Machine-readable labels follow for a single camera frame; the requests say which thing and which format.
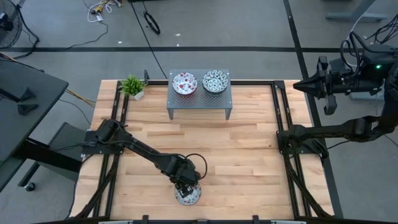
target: white pot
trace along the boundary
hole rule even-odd
[[[141,91],[141,92],[137,93],[135,96],[133,96],[133,98],[134,98],[135,100],[139,100],[139,99],[141,99],[143,96],[144,96],[144,91]]]

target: potted plant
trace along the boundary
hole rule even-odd
[[[144,96],[145,84],[133,75],[122,81],[120,87],[121,92],[131,95],[135,100],[139,100]]]

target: green plant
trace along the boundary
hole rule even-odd
[[[122,81],[120,91],[127,95],[135,96],[141,92],[145,87],[145,84],[133,75]]]

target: black desk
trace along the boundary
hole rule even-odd
[[[0,82],[1,78],[6,76],[15,77],[19,82],[16,82],[15,85],[28,86],[36,95],[35,98],[22,103],[38,104],[39,107],[28,115],[22,116],[17,111],[16,102],[7,98],[0,100],[0,191],[26,159],[78,172],[81,164],[80,155],[76,158],[76,156],[53,152],[49,145],[29,138],[32,131],[62,96],[68,83],[36,69],[0,59]],[[29,181],[38,166],[39,164],[36,162],[20,185]]]

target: perforated metal platform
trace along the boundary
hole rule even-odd
[[[224,92],[214,95],[208,93],[203,85],[202,79],[206,72],[210,70],[220,70],[227,74],[229,85]],[[194,75],[198,80],[198,88],[189,95],[178,94],[173,89],[173,78],[179,73],[188,72]],[[232,110],[232,93],[231,93],[231,79],[228,69],[185,69],[185,70],[170,70],[169,73],[169,90],[167,93],[167,109],[169,111],[170,119],[173,119],[174,109],[225,109],[226,119]]]

